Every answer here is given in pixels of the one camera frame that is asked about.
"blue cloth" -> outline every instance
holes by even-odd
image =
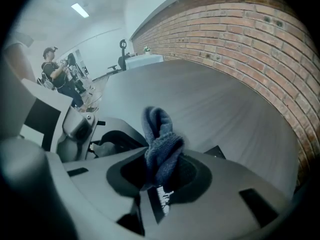
[[[149,106],[142,112],[142,128],[149,148],[144,154],[146,183],[143,190],[166,184],[173,173],[184,140],[173,132],[170,116],[161,108]]]

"desk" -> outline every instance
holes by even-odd
[[[226,159],[293,196],[297,138],[277,109],[242,82],[182,59],[150,64],[110,76],[97,113],[122,119],[144,135],[146,106],[170,115],[188,149],[203,153],[219,145]]]
[[[135,57],[130,57],[125,60],[125,65],[127,70],[138,68],[144,65],[149,65],[153,63],[163,62],[164,57],[162,55],[151,54],[151,55],[139,55]]]

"ceiling light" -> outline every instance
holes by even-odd
[[[78,4],[75,3],[71,6],[78,14],[80,14],[84,18],[88,18],[89,14]]]

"white ceiling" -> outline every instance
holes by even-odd
[[[122,12],[125,0],[30,0],[16,21],[15,31],[35,41],[65,35],[85,20]],[[71,5],[79,3],[90,15],[83,18]]]

